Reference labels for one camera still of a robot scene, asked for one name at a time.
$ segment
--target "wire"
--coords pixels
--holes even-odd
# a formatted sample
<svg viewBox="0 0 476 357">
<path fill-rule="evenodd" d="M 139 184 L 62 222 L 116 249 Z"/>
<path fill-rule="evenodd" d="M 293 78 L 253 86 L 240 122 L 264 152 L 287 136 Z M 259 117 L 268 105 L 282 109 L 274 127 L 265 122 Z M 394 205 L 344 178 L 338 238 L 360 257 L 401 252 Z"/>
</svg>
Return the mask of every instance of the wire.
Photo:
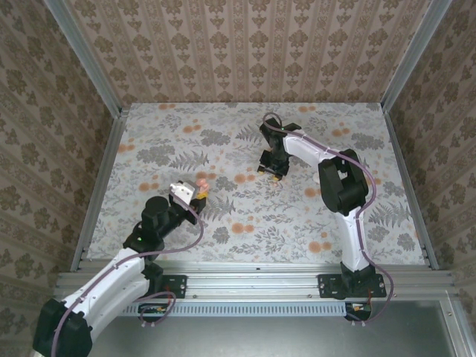
<svg viewBox="0 0 476 357">
<path fill-rule="evenodd" d="M 171 296 L 172 297 L 172 304 L 169 305 L 169 308 L 167 309 L 167 311 L 155 322 L 147 322 L 144 320 L 144 313 L 147 311 L 147 310 L 150 310 L 153 308 L 153 306 L 150 306 L 150 307 L 147 307 L 146 309 L 143 309 L 141 311 L 141 315 L 139 316 L 139 319 L 141 320 L 141 323 L 142 323 L 142 326 L 146 326 L 147 324 L 149 324 L 151 327 L 155 327 L 157 325 L 159 325 L 160 323 L 164 322 L 165 318 L 172 312 L 173 310 L 173 307 L 176 305 L 176 302 L 177 302 L 177 297 L 176 295 L 174 294 L 174 292 L 156 292 L 155 294 L 152 294 L 152 295 L 149 295 L 149 296 L 146 296 L 146 297 L 141 297 L 139 299 L 137 299 L 136 301 L 134 301 L 135 303 L 140 303 L 141 301 L 148 301 L 150 299 L 153 299 L 153 298 L 156 298 L 156 297 L 159 297 L 159 296 L 164 296 L 164 295 L 168 295 L 169 297 Z"/>
<path fill-rule="evenodd" d="M 372 266 L 374 266 L 375 268 L 377 268 L 378 270 L 380 270 L 382 273 L 385 274 L 385 276 L 388 278 L 388 280 L 390 281 L 390 291 L 389 291 L 389 294 L 388 294 L 388 297 L 387 297 L 387 300 L 385 301 L 385 304 L 384 306 L 382 307 L 382 309 L 377 313 L 377 315 L 375 315 L 374 317 L 368 319 L 365 321 L 366 324 L 368 324 L 369 322 L 371 321 L 374 321 L 376 320 L 379 316 L 382 315 L 382 313 L 386 310 L 386 308 L 388 307 L 388 304 L 390 303 L 390 300 L 393 296 L 393 288 L 395 286 L 395 283 L 393 282 L 393 279 L 391 277 L 391 275 L 388 273 L 388 271 L 386 271 L 384 268 L 382 268 L 380 265 L 378 265 L 377 263 L 375 263 L 373 260 L 371 260 L 369 258 L 369 256 L 367 255 L 366 251 L 365 251 L 365 247 L 364 247 L 364 238 L 362 236 L 362 231 L 361 231 L 361 223 L 360 223 L 360 215 L 363 214 L 363 212 L 375 201 L 376 197 L 377 197 L 377 185 L 375 183 L 375 179 L 373 178 L 372 174 L 370 173 L 370 171 L 364 166 L 362 165 L 360 162 L 352 159 L 352 158 L 349 158 L 347 157 L 346 155 L 342 155 L 340 152 L 338 152 L 337 150 L 334 150 L 334 149 L 330 149 L 329 147 L 325 147 L 323 144 L 319 143 L 318 141 L 316 141 L 315 139 L 313 138 L 310 138 L 309 136 L 305 135 L 305 134 L 300 134 L 298 132 L 290 132 L 289 130 L 285 130 L 285 129 L 282 129 L 281 128 L 276 128 L 274 126 L 271 126 L 269 125 L 268 123 L 266 123 L 266 117 L 268 117 L 269 115 L 273 115 L 275 116 L 280 122 L 282 122 L 280 116 L 276 113 L 273 113 L 273 112 L 267 112 L 264 114 L 263 116 L 263 124 L 271 129 L 271 130 L 274 130 L 275 132 L 285 132 L 286 134 L 288 135 L 291 135 L 291 136 L 295 136 L 297 138 L 301 138 L 305 141 L 307 141 L 308 143 L 314 145 L 315 147 L 317 147 L 318 149 L 322 149 L 322 150 L 325 150 L 327 151 L 328 153 L 332 154 L 332 155 L 335 155 L 337 156 L 338 158 L 341 158 L 342 160 L 345 160 L 345 161 L 348 161 L 350 162 L 351 164 L 354 164 L 356 165 L 359 169 L 361 169 L 365 175 L 369 178 L 370 180 L 370 183 L 372 184 L 372 196 L 370 197 L 370 200 L 369 202 L 367 202 L 365 205 L 363 205 L 360 210 L 357 211 L 356 213 L 356 222 L 357 222 L 357 237 L 358 237 L 358 244 L 360 246 L 360 250 L 361 250 L 361 253 L 362 255 L 364 256 L 364 258 L 366 259 L 366 261 L 368 261 L 369 264 L 371 264 Z"/>
<path fill-rule="evenodd" d="M 159 254 L 170 254 L 170 253 L 179 253 L 181 251 L 186 251 L 190 248 L 193 248 L 194 246 L 196 246 L 197 244 L 200 243 L 200 241 L 202 240 L 203 238 L 203 234 L 204 234 L 204 231 L 205 231 L 205 228 L 203 226 L 203 221 L 202 219 L 200 219 L 199 215 L 197 214 L 197 212 L 195 212 L 195 210 L 187 205 L 184 201 L 182 201 L 179 197 L 177 197 L 173 192 L 170 191 L 170 195 L 173 197 L 174 201 L 176 201 L 177 203 L 179 203 L 180 205 L 182 205 L 184 208 L 186 208 L 188 211 L 190 211 L 193 216 L 196 218 L 197 222 L 199 223 L 200 225 L 200 236 L 195 240 L 195 242 L 183 247 L 183 248 L 177 248 L 177 249 L 169 249 L 169 250 L 166 250 L 166 251 L 148 251 L 146 253 L 137 253 L 137 254 L 133 254 L 133 255 L 130 255 L 128 257 L 125 257 L 123 258 L 122 260 L 120 260 L 118 263 L 114 264 L 111 268 L 109 268 L 108 270 L 106 270 L 104 273 L 102 273 L 96 280 L 94 280 L 91 285 L 71 304 L 70 307 L 68 307 L 68 309 L 65 311 L 65 313 L 62 315 L 61 319 L 59 320 L 59 323 L 58 323 L 58 326 L 57 326 L 57 329 L 55 330 L 54 332 L 54 336 L 53 336 L 53 344 L 51 346 L 51 357 L 56 357 L 57 355 L 57 347 L 58 347 L 58 339 L 60 338 L 60 332 L 61 332 L 61 329 L 63 327 L 63 325 L 65 324 L 66 322 L 66 319 L 68 318 L 68 316 L 71 314 L 71 312 L 76 308 L 76 306 L 78 306 L 79 304 L 81 304 L 86 296 L 91 292 L 92 289 L 94 289 L 97 284 L 99 284 L 101 281 L 103 281 L 103 279 L 105 277 L 107 277 L 109 274 L 111 274 L 115 269 L 117 269 L 119 266 L 123 265 L 125 262 L 128 262 L 129 260 L 132 260 L 132 259 L 135 259 L 135 258 L 142 258 L 142 257 L 148 257 L 149 255 L 159 255 Z"/>
</svg>

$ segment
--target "table surface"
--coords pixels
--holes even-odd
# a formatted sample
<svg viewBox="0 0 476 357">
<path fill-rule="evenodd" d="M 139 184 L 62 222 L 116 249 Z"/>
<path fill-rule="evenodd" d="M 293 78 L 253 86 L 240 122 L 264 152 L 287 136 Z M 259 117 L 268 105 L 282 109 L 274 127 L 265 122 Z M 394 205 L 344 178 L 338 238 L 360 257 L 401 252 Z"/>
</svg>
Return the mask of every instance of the table surface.
<svg viewBox="0 0 476 357">
<path fill-rule="evenodd" d="M 343 318 L 116 318 L 90 357 L 455 357 L 440 303 L 392 302 L 365 328 Z"/>
<path fill-rule="evenodd" d="M 159 259 L 219 262 L 338 263 L 341 240 L 312 169 L 291 159 L 280 182 L 257 173 L 268 144 L 266 112 L 339 150 L 354 149 L 373 172 L 377 199 L 364 215 L 367 248 L 378 263 L 424 264 L 385 119 L 378 103 L 136 103 L 127 118 L 88 258 L 114 256 L 152 196 L 171 182 L 207 178 L 202 242 Z M 185 222 L 167 248 L 196 238 Z"/>
</svg>

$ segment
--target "aluminum frame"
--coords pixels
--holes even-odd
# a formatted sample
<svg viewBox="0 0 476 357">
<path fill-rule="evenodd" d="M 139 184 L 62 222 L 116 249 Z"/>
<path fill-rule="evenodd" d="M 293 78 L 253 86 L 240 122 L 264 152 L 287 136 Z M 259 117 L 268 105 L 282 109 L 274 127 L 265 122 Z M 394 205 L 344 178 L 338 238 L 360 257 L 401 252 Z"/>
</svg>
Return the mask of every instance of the aluminum frame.
<svg viewBox="0 0 476 357">
<path fill-rule="evenodd" d="M 104 195 L 106 194 L 109 177 L 111 176 L 112 167 L 114 166 L 116 153 L 118 152 L 120 139 L 126 128 L 128 114 L 128 109 L 123 110 L 120 116 L 112 122 L 111 132 L 109 133 L 109 139 L 107 141 L 106 149 L 104 150 L 103 160 L 101 161 L 96 183 L 94 184 L 91 201 L 89 202 L 83 227 L 81 228 L 80 238 L 78 239 L 76 250 L 74 251 L 73 262 L 71 263 L 70 268 L 71 271 L 76 271 L 78 269 L 81 257 L 91 243 L 92 235 L 96 228 L 97 218 L 99 217 L 101 205 L 103 204 Z"/>
<path fill-rule="evenodd" d="M 419 24 L 402 61 L 400 61 L 382 97 L 384 112 L 389 112 L 394 105 L 450 4 L 451 0 L 435 0 L 429 4 L 422 22 Z"/>
<path fill-rule="evenodd" d="M 112 88 L 108 79 L 109 76 L 94 57 L 94 51 L 85 41 L 74 15 L 68 9 L 68 5 L 65 1 L 58 0 L 45 0 L 45 3 L 61 31 L 65 34 L 69 45 L 73 48 L 94 87 L 96 87 L 97 93 L 103 98 L 112 117 L 114 119 L 119 118 L 122 106 L 121 100 Z"/>
<path fill-rule="evenodd" d="M 83 286 L 107 263 L 108 260 L 82 260 L 78 272 L 60 274 L 55 298 L 61 300 Z M 325 305 L 336 300 L 320 298 L 317 275 L 340 272 L 337 264 L 192 263 L 167 260 L 159 261 L 159 264 L 164 268 L 165 274 L 188 276 L 186 298 L 179 300 L 187 306 L 204 303 L 239 306 L 245 302 L 267 303 L 270 306 L 282 303 Z M 426 266 L 384 268 L 390 272 L 395 282 L 392 301 L 439 301 L 456 356 L 475 356 L 475 342 L 450 271 L 431 270 Z"/>
</svg>

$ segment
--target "vented metal strip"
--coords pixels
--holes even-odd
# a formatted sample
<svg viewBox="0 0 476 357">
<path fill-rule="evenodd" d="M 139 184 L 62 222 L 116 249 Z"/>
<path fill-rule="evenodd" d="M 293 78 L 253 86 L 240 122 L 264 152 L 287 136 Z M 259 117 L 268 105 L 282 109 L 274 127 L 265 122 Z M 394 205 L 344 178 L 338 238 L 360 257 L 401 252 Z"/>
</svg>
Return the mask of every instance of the vented metal strip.
<svg viewBox="0 0 476 357">
<path fill-rule="evenodd" d="M 134 303 L 120 316 L 139 316 L 138 307 L 144 303 Z M 144 313 L 146 317 L 158 317 L 162 314 Z M 176 317 L 286 317 L 286 316 L 345 316 L 344 302 L 326 303 L 191 303 L 180 301 L 174 306 L 169 316 Z"/>
</svg>

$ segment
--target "black mounting bracket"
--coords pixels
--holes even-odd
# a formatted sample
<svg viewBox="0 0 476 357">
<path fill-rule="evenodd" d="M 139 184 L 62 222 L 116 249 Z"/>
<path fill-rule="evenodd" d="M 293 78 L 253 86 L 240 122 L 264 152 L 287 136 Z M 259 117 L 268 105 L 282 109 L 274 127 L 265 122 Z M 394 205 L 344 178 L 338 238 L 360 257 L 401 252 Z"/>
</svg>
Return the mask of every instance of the black mounting bracket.
<svg viewBox="0 0 476 357">
<path fill-rule="evenodd" d="M 385 298 L 384 278 L 368 266 L 361 271 L 350 271 L 341 263 L 342 274 L 319 274 L 318 287 L 321 298 L 343 300 L 346 298 Z"/>
<path fill-rule="evenodd" d="M 185 294 L 187 293 L 187 275 L 162 275 L 161 286 L 158 288 L 157 292 L 173 292 L 177 299 L 185 299 Z M 143 310 L 147 310 L 147 313 L 157 313 L 162 315 L 169 306 L 168 300 L 169 296 L 156 297 L 157 300 L 164 301 L 163 303 L 142 303 L 138 307 L 138 313 L 140 314 Z M 161 316 L 156 317 L 144 317 L 146 322 L 156 322 L 160 320 Z"/>
</svg>

